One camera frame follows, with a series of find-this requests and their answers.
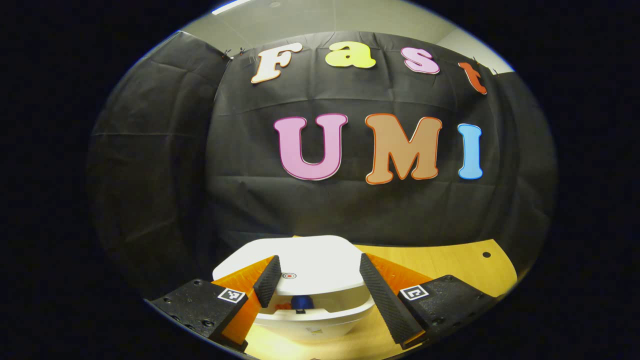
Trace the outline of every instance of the wooden table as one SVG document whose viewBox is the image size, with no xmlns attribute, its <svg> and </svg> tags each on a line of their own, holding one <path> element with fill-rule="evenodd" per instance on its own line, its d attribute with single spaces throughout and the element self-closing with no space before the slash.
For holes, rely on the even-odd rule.
<svg viewBox="0 0 640 360">
<path fill-rule="evenodd" d="M 454 275 L 493 297 L 507 293 L 517 280 L 511 261 L 493 240 L 442 247 L 356 246 L 434 279 Z M 257 325 L 246 340 L 245 352 L 261 360 L 382 360 L 411 350 L 393 342 L 375 306 L 345 336 L 324 343 L 294 342 Z"/>
</svg>

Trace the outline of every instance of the black fabric backdrop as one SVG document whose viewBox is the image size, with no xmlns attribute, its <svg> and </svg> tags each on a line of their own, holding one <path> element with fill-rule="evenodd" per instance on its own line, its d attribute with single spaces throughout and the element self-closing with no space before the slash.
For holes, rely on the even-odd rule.
<svg viewBox="0 0 640 360">
<path fill-rule="evenodd" d="M 328 46 L 340 41 L 367 44 L 377 64 L 328 65 Z M 278 78 L 251 83 L 259 52 L 294 42 L 303 50 Z M 440 72 L 411 71 L 403 47 L 427 50 Z M 458 62 L 481 74 L 487 95 Z M 303 155 L 313 163 L 323 158 L 314 121 L 324 113 L 349 118 L 340 169 L 323 181 L 296 179 L 282 168 L 273 123 L 305 117 Z M 367 184 L 374 144 L 364 119 L 373 113 L 394 114 L 407 134 L 422 117 L 440 119 L 438 176 Z M 483 130 L 477 180 L 458 176 L 461 123 Z M 350 31 L 283 39 L 233 60 L 176 33 L 113 91 L 92 135 L 88 171 L 101 241 L 147 298 L 208 278 L 249 241 L 293 234 L 386 246 L 495 238 L 522 278 L 548 229 L 556 182 L 546 120 L 516 74 L 493 75 L 415 39 Z"/>
</svg>

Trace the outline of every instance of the white wall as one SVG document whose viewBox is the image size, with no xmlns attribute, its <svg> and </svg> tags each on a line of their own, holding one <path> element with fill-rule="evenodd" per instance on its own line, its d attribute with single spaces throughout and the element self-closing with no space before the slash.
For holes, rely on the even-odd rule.
<svg viewBox="0 0 640 360">
<path fill-rule="evenodd" d="M 456 28 L 447 19 L 402 0 L 251 0 L 184 27 L 219 50 L 252 47 L 302 34 L 372 31 L 435 44 Z"/>
<path fill-rule="evenodd" d="M 511 66 L 492 49 L 460 28 L 450 32 L 436 45 L 446 47 L 468 58 L 475 57 L 479 63 L 489 69 L 495 69 L 498 74 L 513 71 Z"/>
</svg>

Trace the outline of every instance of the black textured finger pad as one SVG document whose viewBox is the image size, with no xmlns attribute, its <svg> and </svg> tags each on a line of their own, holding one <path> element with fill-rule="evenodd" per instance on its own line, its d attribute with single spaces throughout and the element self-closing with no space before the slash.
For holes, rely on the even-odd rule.
<svg viewBox="0 0 640 360">
<path fill-rule="evenodd" d="M 360 274 L 395 343 L 404 344 L 423 331 L 364 253 L 360 258 Z"/>
<path fill-rule="evenodd" d="M 280 258 L 275 255 L 258 278 L 258 281 L 253 285 L 255 294 L 258 296 L 262 307 L 269 306 L 273 292 L 276 290 L 278 281 L 280 281 L 281 274 Z"/>
<path fill-rule="evenodd" d="M 400 291 L 398 297 L 426 330 L 430 341 L 470 323 L 496 303 L 496 298 L 453 275 L 439 277 L 419 286 Z"/>
<path fill-rule="evenodd" d="M 239 291 L 193 279 L 151 303 L 182 325 L 216 341 L 246 299 L 246 294 Z"/>
</svg>

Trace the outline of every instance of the blue object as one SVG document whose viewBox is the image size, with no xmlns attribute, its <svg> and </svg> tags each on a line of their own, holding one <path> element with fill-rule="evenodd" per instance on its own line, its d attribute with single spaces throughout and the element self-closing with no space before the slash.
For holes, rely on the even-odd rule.
<svg viewBox="0 0 640 360">
<path fill-rule="evenodd" d="M 304 310 L 313 308 L 314 301 L 309 295 L 294 295 L 291 298 L 291 309 Z"/>
<path fill-rule="evenodd" d="M 467 180 L 475 180 L 482 177 L 480 168 L 480 135 L 482 129 L 475 125 L 460 124 L 458 132 L 462 134 L 465 150 L 465 160 L 458 175 Z"/>
</svg>

